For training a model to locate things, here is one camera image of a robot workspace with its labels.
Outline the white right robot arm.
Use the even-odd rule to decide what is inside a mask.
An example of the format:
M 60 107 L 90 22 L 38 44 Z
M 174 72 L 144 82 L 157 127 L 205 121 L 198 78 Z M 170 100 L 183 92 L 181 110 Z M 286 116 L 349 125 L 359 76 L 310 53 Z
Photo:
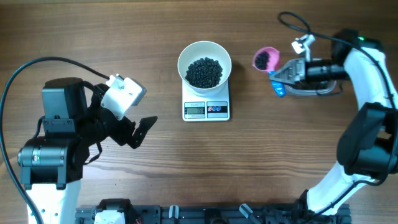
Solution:
M 345 200 L 365 185 L 381 185 L 397 173 L 397 91 L 386 68 L 381 42 L 343 29 L 331 37 L 329 60 L 313 59 L 315 34 L 292 42 L 301 57 L 288 61 L 270 75 L 272 82 L 294 86 L 300 82 L 349 78 L 358 104 L 337 146 L 337 162 L 305 193 L 311 218 L 334 215 Z

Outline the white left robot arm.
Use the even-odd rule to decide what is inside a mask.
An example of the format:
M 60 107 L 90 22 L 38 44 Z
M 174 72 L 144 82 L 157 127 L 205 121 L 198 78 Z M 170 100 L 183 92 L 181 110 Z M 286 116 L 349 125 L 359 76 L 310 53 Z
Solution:
M 127 110 L 139 104 L 146 89 L 131 78 L 111 76 L 92 85 L 81 78 L 47 81 L 42 89 L 44 116 L 18 153 L 21 182 L 44 223 L 74 223 L 83 167 L 98 156 L 90 146 L 111 138 L 138 148 L 157 117 L 135 123 Z

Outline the pink scoop with blue handle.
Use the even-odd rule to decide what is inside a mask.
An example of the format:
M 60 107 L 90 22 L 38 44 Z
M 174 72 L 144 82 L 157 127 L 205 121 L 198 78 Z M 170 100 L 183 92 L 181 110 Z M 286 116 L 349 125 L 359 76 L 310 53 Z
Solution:
M 269 62 L 267 64 L 266 70 L 259 70 L 254 65 L 254 60 L 255 60 L 256 56 L 261 52 L 267 52 L 269 54 Z M 274 72 L 278 69 L 279 60 L 280 60 L 280 52 L 277 49 L 275 49 L 273 47 L 263 47 L 263 48 L 259 49 L 254 54 L 254 57 L 252 60 L 252 65 L 255 69 L 259 70 L 260 72 L 264 72 L 264 73 L 268 74 L 268 76 L 269 76 L 271 72 Z M 282 98 L 286 95 L 285 87 L 282 83 L 271 81 L 271 85 L 272 85 L 274 92 L 276 93 L 276 95 L 278 97 Z

